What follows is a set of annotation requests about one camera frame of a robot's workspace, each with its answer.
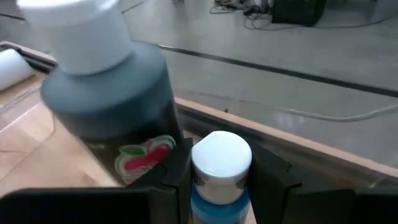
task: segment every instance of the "white paper roll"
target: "white paper roll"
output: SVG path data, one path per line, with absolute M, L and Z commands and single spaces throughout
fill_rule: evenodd
M 0 52 L 0 91 L 32 75 L 32 68 L 13 49 Z

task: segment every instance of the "concrete floor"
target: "concrete floor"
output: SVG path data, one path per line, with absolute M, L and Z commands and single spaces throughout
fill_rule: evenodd
M 19 15 L 0 0 L 0 13 Z M 122 0 L 121 10 L 140 0 Z M 398 19 L 357 29 L 249 30 L 241 12 L 211 15 L 210 0 L 148 0 L 124 14 L 131 36 L 156 44 L 398 89 Z M 358 8 L 328 9 L 318 26 L 366 22 Z M 0 40 L 46 52 L 24 21 L 0 17 Z M 398 167 L 398 114 L 353 123 L 304 118 L 270 110 L 275 105 L 349 116 L 398 99 L 253 68 L 163 51 L 177 96 Z

